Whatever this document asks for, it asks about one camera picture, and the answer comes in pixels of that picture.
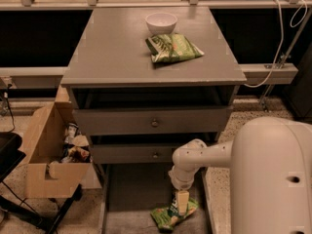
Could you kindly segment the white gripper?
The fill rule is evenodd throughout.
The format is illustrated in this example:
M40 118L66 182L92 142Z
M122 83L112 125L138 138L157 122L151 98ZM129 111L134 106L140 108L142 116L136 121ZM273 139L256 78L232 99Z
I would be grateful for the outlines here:
M180 190L175 194L177 202L177 210L179 215L185 215L188 207L189 190L194 182L195 171L186 171L180 167L173 165L169 170L171 183L176 190Z

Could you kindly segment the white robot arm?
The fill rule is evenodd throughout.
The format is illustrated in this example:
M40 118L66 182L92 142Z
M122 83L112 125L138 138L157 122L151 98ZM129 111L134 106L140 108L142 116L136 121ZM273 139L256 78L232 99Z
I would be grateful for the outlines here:
M231 234L312 234L312 125L276 117L246 123L234 139L194 139L173 154L177 190L206 167L230 169Z

